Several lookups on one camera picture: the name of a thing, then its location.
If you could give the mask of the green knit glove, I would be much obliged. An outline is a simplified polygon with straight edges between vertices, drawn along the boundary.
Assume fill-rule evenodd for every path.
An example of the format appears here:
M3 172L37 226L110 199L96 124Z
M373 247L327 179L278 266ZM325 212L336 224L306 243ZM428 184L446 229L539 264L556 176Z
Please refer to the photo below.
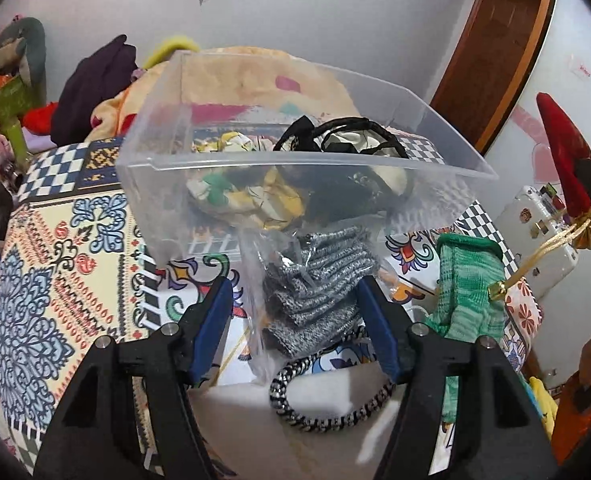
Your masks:
M440 258L437 309L422 345L421 362L446 374L451 364L466 362L471 344L482 336L497 344L504 335L505 307L489 298L489 286L505 278L501 247L493 240L455 233L437 239Z

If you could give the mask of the grey knit cloth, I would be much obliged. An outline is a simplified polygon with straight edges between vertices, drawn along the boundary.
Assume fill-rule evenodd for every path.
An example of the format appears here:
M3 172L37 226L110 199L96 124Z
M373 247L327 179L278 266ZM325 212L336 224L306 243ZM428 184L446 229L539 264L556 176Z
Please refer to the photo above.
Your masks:
M356 286L381 268L377 235L370 218L240 234L251 370L260 382L358 326Z

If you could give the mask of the white case with stickers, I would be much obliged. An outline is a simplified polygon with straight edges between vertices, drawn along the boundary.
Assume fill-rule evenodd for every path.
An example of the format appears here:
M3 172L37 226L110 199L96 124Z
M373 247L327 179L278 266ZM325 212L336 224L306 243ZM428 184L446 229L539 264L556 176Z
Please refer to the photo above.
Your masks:
M495 219L508 248L518 264L535 250L561 233L565 223L565 206L561 199L541 188L521 188ZM543 257L527 272L525 278L537 299L543 299L577 266L579 252L570 244Z

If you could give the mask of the floral yellow green cloth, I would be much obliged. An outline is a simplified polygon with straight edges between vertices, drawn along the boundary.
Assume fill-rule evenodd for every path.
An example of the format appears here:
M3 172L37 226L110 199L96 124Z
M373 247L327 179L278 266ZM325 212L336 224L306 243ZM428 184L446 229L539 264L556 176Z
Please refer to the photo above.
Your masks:
M240 129L200 129L192 153L271 153L276 136ZM187 200L203 214L231 226L283 230L302 220L306 200L275 165L212 166L187 172Z

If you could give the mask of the black trimmed cloth pouch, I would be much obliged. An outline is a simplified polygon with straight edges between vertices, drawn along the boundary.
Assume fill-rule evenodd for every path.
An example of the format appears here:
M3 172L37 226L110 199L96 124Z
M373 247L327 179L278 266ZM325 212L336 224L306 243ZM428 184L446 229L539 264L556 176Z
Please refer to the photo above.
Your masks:
M341 117L314 124L302 116L274 145L300 162L282 165L286 182L304 196L304 219L328 224L361 216L384 216L408 200L414 178L399 137L367 117Z

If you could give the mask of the red plush item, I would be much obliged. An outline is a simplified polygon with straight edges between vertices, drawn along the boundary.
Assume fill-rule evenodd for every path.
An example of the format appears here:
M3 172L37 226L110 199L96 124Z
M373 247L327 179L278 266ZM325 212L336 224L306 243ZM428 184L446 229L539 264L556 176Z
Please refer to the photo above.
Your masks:
M21 117L21 125L36 136L49 136L57 107L57 102L50 102L45 106L29 110Z

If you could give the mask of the clear plastic storage bin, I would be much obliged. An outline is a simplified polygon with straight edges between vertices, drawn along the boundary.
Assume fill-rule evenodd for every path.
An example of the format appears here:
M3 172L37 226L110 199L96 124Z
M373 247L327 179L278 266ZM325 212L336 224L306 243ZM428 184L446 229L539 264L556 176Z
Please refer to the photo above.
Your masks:
M224 231L240 235L245 230L280 231L305 224L330 226L304 218L283 230L259 230L231 226L203 214L187 200L187 172L212 166L275 165L300 162L296 153L276 152L231 155L192 153L192 141L200 129L240 129L276 136L302 116L314 124L328 122L309 115L286 114L253 106L218 117L201 116L196 104L183 103L181 69L196 62L199 53L178 52L171 58L172 70L164 72L149 93L120 148L116 163L122 188L142 230L145 243L158 263L184 259L201 234ZM469 207L480 188L496 179L484 158L435 110L414 92L372 76L324 64L350 93L357 117L378 122L399 137L409 159L402 165L414 178L408 200L384 216L370 218L378 233L443 228Z

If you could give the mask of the green gift box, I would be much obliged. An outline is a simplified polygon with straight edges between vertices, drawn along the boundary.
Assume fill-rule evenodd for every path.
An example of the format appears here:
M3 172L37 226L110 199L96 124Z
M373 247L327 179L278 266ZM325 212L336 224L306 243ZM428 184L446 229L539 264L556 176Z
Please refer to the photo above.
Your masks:
M17 160L26 159L28 154L21 118L39 105L36 92L19 76L0 76L0 132L10 142Z

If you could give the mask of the dark purple garment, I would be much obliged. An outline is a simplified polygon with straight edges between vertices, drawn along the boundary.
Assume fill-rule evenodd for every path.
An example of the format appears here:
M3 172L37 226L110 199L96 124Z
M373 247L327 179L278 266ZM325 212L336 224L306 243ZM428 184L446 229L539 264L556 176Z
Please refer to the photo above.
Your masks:
M126 41L128 36L119 35L76 66L50 121L50 140L57 146L83 142L94 128L96 106L131 84L136 48Z

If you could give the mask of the grey dinosaur plush toy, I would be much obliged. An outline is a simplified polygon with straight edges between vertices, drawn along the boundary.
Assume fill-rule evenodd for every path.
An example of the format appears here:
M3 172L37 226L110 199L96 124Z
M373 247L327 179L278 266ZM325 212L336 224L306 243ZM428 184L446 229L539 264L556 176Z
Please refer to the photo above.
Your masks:
M15 18L0 33L0 74L18 75L35 92L38 102L46 100L46 36L37 18Z

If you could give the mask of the brown wooden door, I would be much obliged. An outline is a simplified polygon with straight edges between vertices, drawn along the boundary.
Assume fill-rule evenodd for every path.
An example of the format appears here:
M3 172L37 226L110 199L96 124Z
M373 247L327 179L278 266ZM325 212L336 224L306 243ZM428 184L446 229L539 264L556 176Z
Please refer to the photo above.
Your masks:
M473 0L431 106L485 153L527 83L555 0Z

